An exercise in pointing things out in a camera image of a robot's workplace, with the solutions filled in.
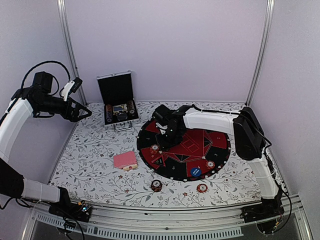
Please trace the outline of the red chips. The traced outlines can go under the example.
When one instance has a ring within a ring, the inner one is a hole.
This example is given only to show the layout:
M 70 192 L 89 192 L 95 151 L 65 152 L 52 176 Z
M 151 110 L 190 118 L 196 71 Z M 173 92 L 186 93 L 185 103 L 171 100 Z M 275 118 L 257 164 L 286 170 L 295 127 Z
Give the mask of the red chips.
M 149 149 L 149 152 L 151 155 L 155 155 L 159 152 L 160 150 L 160 147 L 157 145 L 157 144 L 153 144 L 150 149 Z
M 213 161 L 207 161 L 206 162 L 206 168 L 208 170 L 213 170 L 215 168 L 215 163 Z

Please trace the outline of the blue small blind button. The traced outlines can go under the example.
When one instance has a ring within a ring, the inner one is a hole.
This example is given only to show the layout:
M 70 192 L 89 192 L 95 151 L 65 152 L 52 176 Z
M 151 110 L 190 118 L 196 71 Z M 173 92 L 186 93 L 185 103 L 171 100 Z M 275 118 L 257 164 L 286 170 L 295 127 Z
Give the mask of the blue small blind button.
M 200 167 L 193 167 L 190 170 L 190 174 L 191 174 L 192 177 L 199 177 L 202 174 L 202 170 L 201 170 Z

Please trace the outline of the red backed card deck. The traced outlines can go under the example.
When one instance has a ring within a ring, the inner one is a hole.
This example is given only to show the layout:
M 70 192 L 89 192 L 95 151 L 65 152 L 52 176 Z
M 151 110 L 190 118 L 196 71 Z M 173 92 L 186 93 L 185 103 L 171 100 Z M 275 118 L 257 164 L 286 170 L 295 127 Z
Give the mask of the red backed card deck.
M 117 154 L 113 157 L 114 167 L 123 171 L 134 170 L 138 167 L 137 159 L 133 151 Z

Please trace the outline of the black brown chip stack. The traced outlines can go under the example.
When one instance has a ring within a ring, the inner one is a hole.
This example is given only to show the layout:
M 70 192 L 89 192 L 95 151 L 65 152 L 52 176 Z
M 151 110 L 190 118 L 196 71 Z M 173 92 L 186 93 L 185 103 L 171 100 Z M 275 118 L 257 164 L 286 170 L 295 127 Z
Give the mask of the black brown chip stack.
M 162 190 L 162 182 L 158 179 L 155 179 L 151 182 L 150 188 L 154 192 L 160 192 Z

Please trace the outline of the orange red chip stack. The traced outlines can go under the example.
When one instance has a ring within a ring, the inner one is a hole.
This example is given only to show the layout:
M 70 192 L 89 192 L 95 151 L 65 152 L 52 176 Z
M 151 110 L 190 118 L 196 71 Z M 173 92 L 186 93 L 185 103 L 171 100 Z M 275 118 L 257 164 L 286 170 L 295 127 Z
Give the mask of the orange red chip stack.
M 208 186 L 204 183 L 201 183 L 197 186 L 197 191 L 199 193 L 205 193 L 208 190 Z

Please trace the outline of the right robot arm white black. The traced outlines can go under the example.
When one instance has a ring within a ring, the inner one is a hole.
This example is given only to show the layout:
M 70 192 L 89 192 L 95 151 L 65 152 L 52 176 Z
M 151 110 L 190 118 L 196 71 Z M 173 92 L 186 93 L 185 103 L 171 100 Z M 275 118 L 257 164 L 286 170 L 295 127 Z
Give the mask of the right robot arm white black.
M 152 114 L 162 148 L 168 149 L 182 142 L 188 129 L 201 129 L 228 134 L 233 137 L 236 154 L 247 161 L 260 187 L 264 203 L 258 213 L 269 218 L 278 210 L 282 189 L 276 181 L 273 164 L 267 155 L 272 144 L 265 137 L 262 127 L 250 107 L 239 112 L 200 109 L 195 105 L 183 105 L 171 110 L 165 105 L 158 106 Z

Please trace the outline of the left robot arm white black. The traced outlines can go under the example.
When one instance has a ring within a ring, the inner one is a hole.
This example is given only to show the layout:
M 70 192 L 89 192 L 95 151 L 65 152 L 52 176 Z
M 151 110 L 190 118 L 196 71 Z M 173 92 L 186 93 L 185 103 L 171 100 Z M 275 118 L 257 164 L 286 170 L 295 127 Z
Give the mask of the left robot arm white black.
M 26 179 L 9 165 L 13 144 L 28 118 L 47 113 L 49 118 L 60 115 L 76 123 L 92 115 L 88 108 L 69 97 L 69 93 L 74 93 L 82 84 L 81 79 L 69 81 L 60 97 L 51 95 L 53 80 L 52 74 L 37 72 L 30 87 L 15 92 L 0 120 L 0 193 L 12 199 L 55 203 L 55 209 L 63 217 L 70 217 L 75 210 L 65 188 Z

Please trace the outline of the round red black poker mat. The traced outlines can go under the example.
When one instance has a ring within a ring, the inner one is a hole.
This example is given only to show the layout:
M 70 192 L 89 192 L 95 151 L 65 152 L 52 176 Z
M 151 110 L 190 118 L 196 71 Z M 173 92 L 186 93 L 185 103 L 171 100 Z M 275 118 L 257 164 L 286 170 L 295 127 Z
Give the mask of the round red black poker mat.
M 203 180 L 218 173 L 231 154 L 231 140 L 226 133 L 188 129 L 180 144 L 165 150 L 157 143 L 156 135 L 159 133 L 155 120 L 148 120 L 138 133 L 137 150 L 151 170 L 167 179 L 182 182 Z M 159 152 L 155 155 L 150 153 L 152 145 L 159 146 Z M 153 164 L 153 161 L 160 157 L 163 158 L 165 166 Z M 213 170 L 206 168 L 207 161 L 215 163 Z M 201 176 L 191 176 L 190 170 L 194 167 L 200 167 Z

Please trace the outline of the blue card deck in case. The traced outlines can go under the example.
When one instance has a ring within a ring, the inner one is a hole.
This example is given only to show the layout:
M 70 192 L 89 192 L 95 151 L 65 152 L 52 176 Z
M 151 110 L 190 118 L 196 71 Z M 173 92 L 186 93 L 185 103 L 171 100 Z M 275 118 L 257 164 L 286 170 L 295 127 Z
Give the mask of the blue card deck in case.
M 125 104 L 119 104 L 119 105 L 114 105 L 113 106 L 113 112 L 114 113 L 122 113 L 127 110 L 127 107 Z

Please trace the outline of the right chip roll in case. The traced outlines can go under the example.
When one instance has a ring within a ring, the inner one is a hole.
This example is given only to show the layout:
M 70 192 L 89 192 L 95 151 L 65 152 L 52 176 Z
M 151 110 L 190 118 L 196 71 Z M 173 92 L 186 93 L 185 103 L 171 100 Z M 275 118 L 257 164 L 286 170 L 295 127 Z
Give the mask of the right chip roll in case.
M 133 100 L 129 100 L 127 102 L 127 109 L 128 109 L 128 113 L 131 117 L 135 117 L 136 116 L 136 107 L 135 107 L 135 104 L 134 104 L 134 101 Z

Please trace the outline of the floral table cloth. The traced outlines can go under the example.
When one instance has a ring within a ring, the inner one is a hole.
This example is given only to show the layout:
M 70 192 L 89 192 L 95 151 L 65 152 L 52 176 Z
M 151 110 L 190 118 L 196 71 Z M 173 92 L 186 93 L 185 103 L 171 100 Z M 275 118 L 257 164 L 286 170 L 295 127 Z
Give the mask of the floral table cloth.
M 104 105 L 89 104 L 92 115 L 77 124 L 50 184 L 66 188 L 74 200 L 134 207 L 212 207 L 261 199 L 254 173 L 234 150 L 218 173 L 202 180 L 208 187 L 204 193 L 197 191 L 198 181 L 181 182 L 162 177 L 140 158 L 135 170 L 116 168 L 114 156 L 136 151 L 138 132 L 158 105 L 157 102 L 138 102 L 138 121 L 129 130 L 115 132 L 104 124 Z M 161 191 L 151 189 L 153 180 L 161 181 Z

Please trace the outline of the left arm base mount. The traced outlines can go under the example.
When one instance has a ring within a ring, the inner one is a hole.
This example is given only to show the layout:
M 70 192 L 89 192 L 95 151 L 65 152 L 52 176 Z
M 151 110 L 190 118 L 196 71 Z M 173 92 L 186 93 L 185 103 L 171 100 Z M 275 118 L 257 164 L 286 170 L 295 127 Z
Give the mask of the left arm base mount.
M 50 202 L 48 212 L 60 217 L 71 216 L 71 219 L 88 223 L 92 214 L 92 205 L 88 203 Z

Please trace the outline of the left aluminium frame post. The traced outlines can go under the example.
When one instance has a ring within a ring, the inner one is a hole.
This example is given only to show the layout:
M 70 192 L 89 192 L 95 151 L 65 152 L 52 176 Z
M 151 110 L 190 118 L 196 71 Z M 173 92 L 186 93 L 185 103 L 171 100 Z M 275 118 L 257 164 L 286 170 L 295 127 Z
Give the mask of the left aluminium frame post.
M 64 0 L 57 0 L 57 7 L 58 7 L 58 14 L 62 29 L 62 35 L 65 41 L 66 51 L 68 55 L 68 59 L 70 62 L 71 72 L 74 77 L 80 77 L 78 66 L 76 63 L 76 57 L 74 54 L 73 46 L 72 46 L 72 39 L 68 24 L 68 17 L 67 17 L 67 11 L 66 11 L 66 3 Z

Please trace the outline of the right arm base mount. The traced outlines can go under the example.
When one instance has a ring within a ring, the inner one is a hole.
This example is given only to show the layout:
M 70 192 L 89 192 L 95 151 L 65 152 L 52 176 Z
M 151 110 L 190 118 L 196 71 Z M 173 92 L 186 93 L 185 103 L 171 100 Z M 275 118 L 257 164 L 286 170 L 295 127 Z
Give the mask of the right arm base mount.
M 283 220 L 285 213 L 282 205 L 273 207 L 271 204 L 264 205 L 262 203 L 246 206 L 241 209 L 239 217 L 245 223 L 258 222 L 256 224 L 259 232 L 265 235 L 273 234 Z

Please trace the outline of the right aluminium frame post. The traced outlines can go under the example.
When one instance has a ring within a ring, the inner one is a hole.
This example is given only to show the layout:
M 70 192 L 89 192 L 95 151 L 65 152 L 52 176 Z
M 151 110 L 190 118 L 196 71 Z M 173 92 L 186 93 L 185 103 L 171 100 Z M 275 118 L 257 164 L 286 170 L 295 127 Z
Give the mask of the right aluminium frame post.
M 262 66 L 263 66 L 264 56 L 265 56 L 266 49 L 267 49 L 270 30 L 271 30 L 271 26 L 272 26 L 274 7 L 275 7 L 275 0 L 267 0 L 258 56 L 257 56 L 255 68 L 253 71 L 253 76 L 252 76 L 251 84 L 249 87 L 249 92 L 248 92 L 246 102 L 245 102 L 245 104 L 247 106 L 252 105 L 254 95 L 255 95 L 255 92 L 257 89 L 258 81 L 259 81 Z

